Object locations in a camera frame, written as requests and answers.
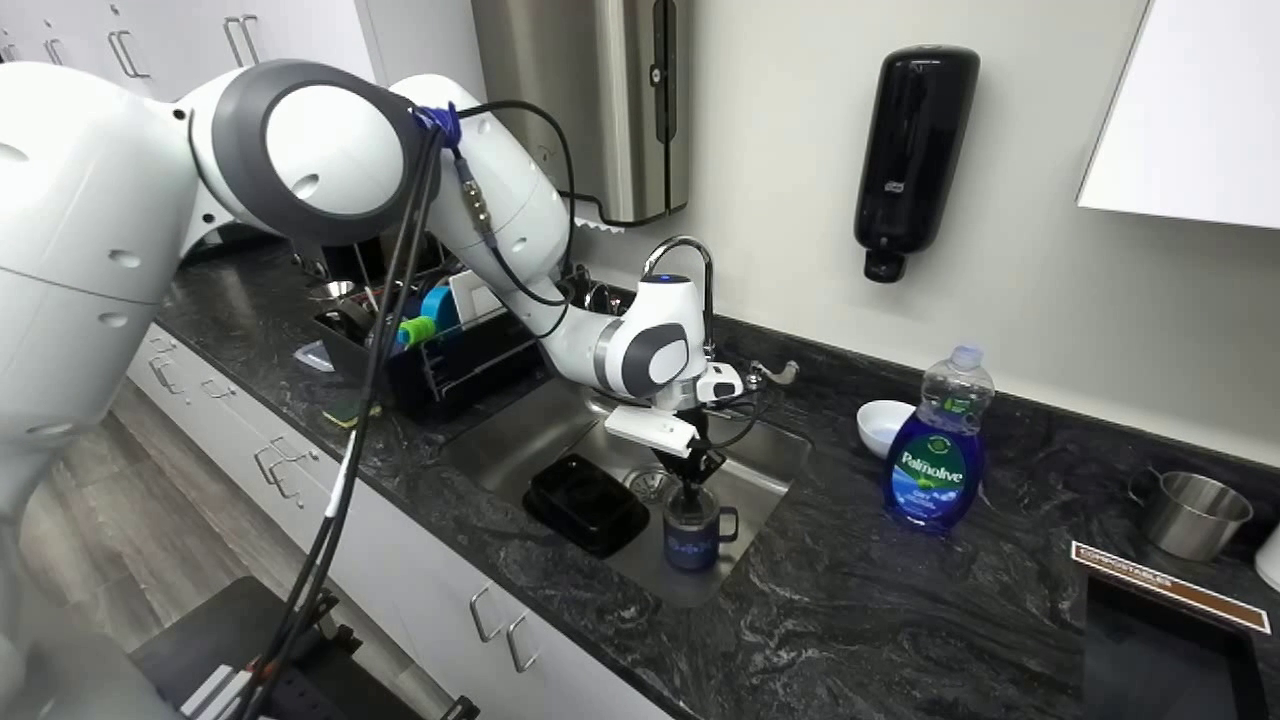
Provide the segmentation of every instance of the black countertop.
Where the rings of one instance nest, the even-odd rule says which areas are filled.
[[[186,263],[158,320],[340,451],[340,429],[320,418],[335,389],[294,362],[320,338],[312,313],[282,245],[236,245]],[[853,420],[864,399],[914,399],[918,373],[734,320],[713,324],[713,340],[727,355],[799,362],[799,384],[765,418],[815,451],[704,608],[650,598],[442,459],[452,436],[546,377],[452,423],[384,418],[364,482],[681,717],[1079,717],[1087,583],[1067,539],[1280,608],[1247,567],[1247,543],[1276,525],[1272,470],[1000,395],[985,423],[985,499],[951,538],[919,538],[880,509],[880,459]],[[1150,465],[1225,475],[1262,519],[1215,563],[1150,558],[1125,499]],[[1280,717],[1280,641],[1256,641],[1256,658]]]

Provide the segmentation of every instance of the bottle label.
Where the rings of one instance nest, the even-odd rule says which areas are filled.
[[[947,517],[965,487],[965,451],[947,436],[918,436],[891,465],[891,499],[904,517]]]

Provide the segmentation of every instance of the blue dish soap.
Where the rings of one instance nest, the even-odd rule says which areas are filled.
[[[889,450],[886,499],[891,517],[945,531],[969,512],[985,472],[979,420],[992,395],[979,349],[959,344],[926,373],[919,407]]]

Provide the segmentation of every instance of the kitchen sink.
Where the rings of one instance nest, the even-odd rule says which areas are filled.
[[[704,483],[721,509],[742,512],[742,538],[721,543],[718,573],[676,573],[665,562],[665,504],[676,482],[661,459],[628,440],[606,434],[610,399],[563,379],[542,384],[504,412],[482,420],[474,434],[443,450],[443,459],[464,472],[484,494],[504,496],[525,509],[525,494],[536,472],[576,451],[622,482],[634,496],[650,504],[643,531],[625,543],[610,563],[628,582],[654,587],[674,603],[704,603],[718,598],[721,582],[734,578],[738,562],[752,550],[768,512],[789,496],[789,487],[808,470],[814,443],[798,434],[756,420],[756,429],[727,450],[726,470]],[[727,440],[748,420],[738,412],[713,412],[708,436]]]

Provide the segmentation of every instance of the wall-mounted dispenser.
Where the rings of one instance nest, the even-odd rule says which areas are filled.
[[[856,242],[869,280],[891,283],[907,252],[934,245],[947,205],[965,120],[978,86],[969,48],[904,48],[880,67],[869,164],[856,205]]]

